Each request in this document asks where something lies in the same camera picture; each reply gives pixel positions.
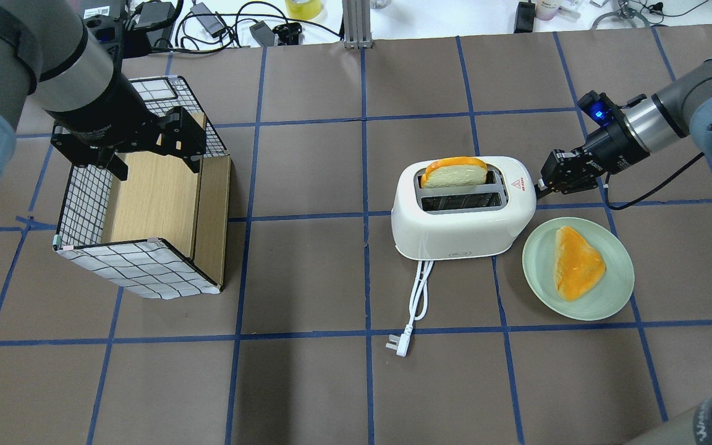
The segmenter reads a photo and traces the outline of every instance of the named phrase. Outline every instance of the round plate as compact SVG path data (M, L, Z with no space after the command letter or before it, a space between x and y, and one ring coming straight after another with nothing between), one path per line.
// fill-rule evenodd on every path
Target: round plate
M601 253L606 273L582 298L568 302L554 285L556 231L571 226ZM634 289L634 265L617 237L595 222L581 218L557 218L540 224L523 245L523 275L537 298L554 312L576 320L602 320L615 315Z

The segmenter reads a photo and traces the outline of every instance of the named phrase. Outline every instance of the yellow object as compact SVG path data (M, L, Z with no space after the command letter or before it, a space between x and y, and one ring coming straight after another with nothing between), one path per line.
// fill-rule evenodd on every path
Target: yellow object
M571 226L556 231L554 283L559 295L571 302L582 298L606 273L601 253Z
M458 156L430 164L419 181L423 189L485 184L488 166L478 158Z
M323 9L320 0L285 0L285 6L287 15L296 20L311 20Z

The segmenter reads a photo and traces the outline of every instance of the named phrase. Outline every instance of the white toaster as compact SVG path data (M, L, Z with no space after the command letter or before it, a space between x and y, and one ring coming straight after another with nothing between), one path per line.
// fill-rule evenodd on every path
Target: white toaster
M412 260L455 260L498 255L511 247L532 219L534 183L522 163L480 156L488 166L484 185L422 189L419 178L433 161L400 175L392 207L392 235Z

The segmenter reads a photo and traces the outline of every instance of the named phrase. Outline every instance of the white plug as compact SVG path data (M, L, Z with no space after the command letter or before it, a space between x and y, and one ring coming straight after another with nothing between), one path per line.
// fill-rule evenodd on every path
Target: white plug
M413 324L407 324L406 329L400 336L390 335L389 342L386 344L388 349L394 349L400 357L405 357L408 353L408 345L410 344L410 333L413 332Z

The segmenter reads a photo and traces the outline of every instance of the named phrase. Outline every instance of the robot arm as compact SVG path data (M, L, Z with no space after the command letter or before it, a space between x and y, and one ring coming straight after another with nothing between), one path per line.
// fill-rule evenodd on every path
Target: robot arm
M712 158L712 59L650 98L618 106L591 91L578 105L601 127L583 146L548 155L535 186L538 199L595 189L605 172L617 174L688 135Z
M82 21L65 0L0 0L0 176L32 93L56 119L51 143L74 166L93 164L125 180L127 166L116 153L149 150L198 172L205 130L181 107L166 116L147 110L119 70L122 58L150 52L150 29L125 25L107 16ZM126 36L136 38L129 43Z

